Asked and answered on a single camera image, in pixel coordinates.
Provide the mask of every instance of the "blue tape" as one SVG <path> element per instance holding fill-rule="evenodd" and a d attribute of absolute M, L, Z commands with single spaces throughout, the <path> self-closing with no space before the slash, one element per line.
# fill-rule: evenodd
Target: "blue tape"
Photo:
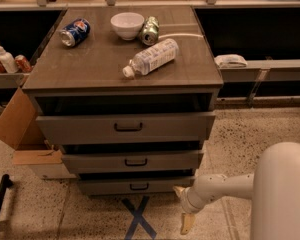
<path fill-rule="evenodd" d="M 136 210 L 134 208 L 133 204 L 131 204 L 131 202 L 129 201 L 129 199 L 125 198 L 122 200 L 122 203 L 127 207 L 127 209 L 133 215 L 133 220 L 132 220 L 131 225 L 128 229 L 128 232 L 124 238 L 125 240 L 132 239 L 134 232 L 137 229 L 138 224 L 140 224 L 144 228 L 144 230 L 148 233 L 148 235 L 151 237 L 151 239 L 156 238 L 157 232 L 150 226 L 150 224 L 142 216 L 142 213 L 143 213 L 144 209 L 146 208 L 148 201 L 149 201 L 149 197 L 144 196 L 142 198 L 142 201 L 141 201 L 138 209 Z"/>

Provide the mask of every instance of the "drawer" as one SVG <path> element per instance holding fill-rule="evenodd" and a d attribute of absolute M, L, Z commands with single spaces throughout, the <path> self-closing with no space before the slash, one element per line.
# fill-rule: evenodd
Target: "drawer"
<path fill-rule="evenodd" d="M 78 187 L 84 195 L 140 194 L 156 192 L 173 192 L 174 186 L 189 187 L 194 176 L 144 178 L 144 179 L 111 179 L 80 180 Z"/>
<path fill-rule="evenodd" d="M 203 142 L 209 138 L 214 112 L 39 116 L 51 144 L 137 143 L 163 141 Z"/>
<path fill-rule="evenodd" d="M 144 152 L 119 154 L 63 155 L 62 161 L 70 173 L 107 173 L 197 169 L 203 153 Z"/>

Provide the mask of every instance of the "bowl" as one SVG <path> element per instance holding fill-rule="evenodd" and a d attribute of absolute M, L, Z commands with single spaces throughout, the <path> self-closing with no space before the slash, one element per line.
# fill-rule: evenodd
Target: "bowl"
<path fill-rule="evenodd" d="M 144 17 L 134 12 L 123 12 L 111 18 L 112 29 L 123 40 L 133 40 L 140 32 Z"/>

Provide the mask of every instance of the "black drawer handle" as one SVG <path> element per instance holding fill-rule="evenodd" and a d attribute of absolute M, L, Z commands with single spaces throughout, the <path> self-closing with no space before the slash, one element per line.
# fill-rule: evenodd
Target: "black drawer handle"
<path fill-rule="evenodd" d="M 129 160 L 124 159 L 124 164 L 126 166 L 145 166 L 148 163 L 148 159 L 145 158 L 144 160 Z"/>
<path fill-rule="evenodd" d="M 144 184 L 130 184 L 130 190 L 137 191 L 137 190 L 147 190 L 149 188 L 149 183 Z"/>
<path fill-rule="evenodd" d="M 139 132 L 142 130 L 142 127 L 143 127 L 142 123 L 134 127 L 119 126 L 117 123 L 114 124 L 114 129 L 117 132 Z"/>

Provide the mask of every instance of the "pump bottle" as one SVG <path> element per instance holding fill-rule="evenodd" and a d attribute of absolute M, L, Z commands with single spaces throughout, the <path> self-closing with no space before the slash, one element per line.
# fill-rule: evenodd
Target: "pump bottle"
<path fill-rule="evenodd" d="M 137 53 L 130 60 L 129 65 L 123 68 L 123 74 L 127 78 L 133 78 L 135 74 L 147 75 L 156 68 L 173 60 L 178 52 L 177 42 L 168 38 Z"/>
<path fill-rule="evenodd" d="M 6 50 L 0 45 L 0 62 L 6 69 L 8 73 L 16 73 L 19 69 L 18 66 L 11 55 L 11 53 L 6 52 Z"/>

